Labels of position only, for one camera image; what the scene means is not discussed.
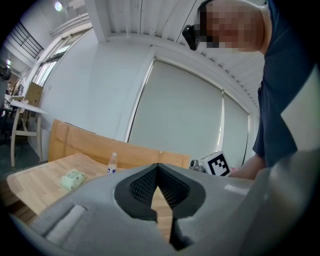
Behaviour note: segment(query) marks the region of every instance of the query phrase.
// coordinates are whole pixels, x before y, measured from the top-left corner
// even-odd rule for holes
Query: green sponge
[[[86,179],[86,175],[76,169],[72,169],[60,179],[60,184],[65,189],[71,191],[78,187]]]

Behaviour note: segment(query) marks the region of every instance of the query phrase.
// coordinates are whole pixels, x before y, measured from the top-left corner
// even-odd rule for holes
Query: man's hand
[[[263,168],[266,168],[265,159],[255,154],[239,170],[232,172],[229,177],[254,180],[257,173]]]

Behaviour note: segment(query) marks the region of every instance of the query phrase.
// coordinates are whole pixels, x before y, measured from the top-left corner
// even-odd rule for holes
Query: ceiling light
[[[60,3],[59,1],[56,1],[54,4],[54,8],[60,12],[62,10],[62,3]]]

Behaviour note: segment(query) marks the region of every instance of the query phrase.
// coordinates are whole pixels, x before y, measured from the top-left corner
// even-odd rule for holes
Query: water bottle
[[[107,174],[113,174],[117,169],[117,153],[112,153],[112,157],[109,159]]]

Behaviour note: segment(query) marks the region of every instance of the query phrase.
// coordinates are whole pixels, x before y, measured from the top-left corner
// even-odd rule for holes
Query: wooden table
[[[47,114],[47,113],[36,106],[32,106],[27,103],[14,100],[9,95],[8,96],[6,95],[5,99],[7,100],[8,103],[10,103],[11,106],[17,107],[14,122],[13,122],[13,127],[12,127],[12,135],[11,135],[11,166],[15,167],[16,135],[18,135],[18,136],[35,136],[37,138],[37,147],[38,147],[38,155],[40,158],[40,162],[43,162],[42,144],[41,144],[41,114]],[[23,130],[17,130],[18,120],[19,120],[20,113],[22,110],[27,110],[27,111],[37,113],[36,131],[28,131],[25,118],[22,119]]]
[[[107,173],[107,165],[78,153],[11,174],[7,177],[7,183],[13,194],[39,215],[69,192],[60,186],[60,178],[72,169],[86,174],[84,182]],[[123,170],[125,169],[117,168],[117,172]],[[157,212],[158,229],[169,240],[172,210],[159,188],[153,195],[151,208]]]

